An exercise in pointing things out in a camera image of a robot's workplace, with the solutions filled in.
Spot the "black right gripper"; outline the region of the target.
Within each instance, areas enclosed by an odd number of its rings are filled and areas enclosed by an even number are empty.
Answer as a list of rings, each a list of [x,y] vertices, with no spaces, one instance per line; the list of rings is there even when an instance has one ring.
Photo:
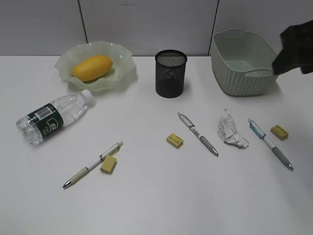
[[[280,34],[282,49],[272,62],[274,75],[300,68],[303,74],[313,71],[313,22],[291,25]]]

